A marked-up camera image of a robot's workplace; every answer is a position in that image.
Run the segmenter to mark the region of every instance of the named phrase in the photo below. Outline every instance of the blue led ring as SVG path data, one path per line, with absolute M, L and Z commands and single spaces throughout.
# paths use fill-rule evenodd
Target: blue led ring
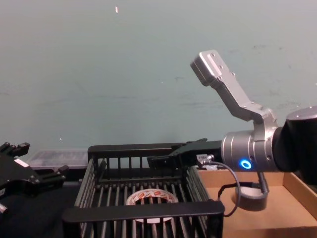
M 243 167 L 246 170 L 249 170 L 250 168 L 252 168 L 251 163 L 248 160 L 241 160 L 240 161 L 240 166 Z

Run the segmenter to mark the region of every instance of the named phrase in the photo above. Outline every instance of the wire rack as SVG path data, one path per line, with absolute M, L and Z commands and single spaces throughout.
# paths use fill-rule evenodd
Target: wire rack
M 166 155 L 177 146 L 179 144 L 90 147 L 75 206 L 63 214 L 64 236 L 222 237 L 224 207 L 221 202 L 210 200 L 194 167 L 153 171 L 147 166 L 146 156 Z M 150 197 L 134 206 L 125 206 L 128 196 L 147 188 L 168 191 L 177 197 L 178 203 Z M 171 219 L 164 222 L 164 217 Z M 146 218 L 159 218 L 160 222 L 148 224 Z

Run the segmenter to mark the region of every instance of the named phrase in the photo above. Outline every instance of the white label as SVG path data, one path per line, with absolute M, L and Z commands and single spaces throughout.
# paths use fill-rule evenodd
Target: white label
M 196 155 L 196 157 L 198 161 L 201 161 L 201 160 L 206 160 L 208 155 Z
M 5 193 L 5 188 L 0 190 L 0 197 L 3 196 Z
M 16 159 L 14 161 L 17 162 L 19 165 L 22 165 L 23 167 L 28 167 L 29 166 L 27 163 L 25 163 L 24 161 L 22 161 L 20 159 Z

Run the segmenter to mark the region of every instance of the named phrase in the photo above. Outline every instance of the cardboard box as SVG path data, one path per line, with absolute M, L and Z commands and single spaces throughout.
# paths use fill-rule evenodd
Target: cardboard box
M 212 199 L 219 188 L 234 183 L 229 171 L 200 171 Z M 237 173 L 239 181 L 258 182 L 256 173 Z M 238 208 L 224 218 L 224 238 L 317 238 L 317 195 L 293 173 L 265 173 L 269 185 L 267 207 L 250 212 Z M 234 207 L 234 188 L 225 189 L 221 201 L 228 213 Z

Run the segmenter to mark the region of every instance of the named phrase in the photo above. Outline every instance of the robotic arm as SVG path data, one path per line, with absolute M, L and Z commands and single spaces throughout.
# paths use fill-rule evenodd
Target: robotic arm
M 254 130 L 229 132 L 221 142 L 186 143 L 167 157 L 149 157 L 150 167 L 192 166 L 203 159 L 234 171 L 300 170 L 307 184 L 317 184 L 317 106 L 289 114 L 278 127 L 272 110 L 250 101 L 217 51 L 199 53 L 191 68 L 204 86 L 217 91 L 233 116 L 253 120 Z

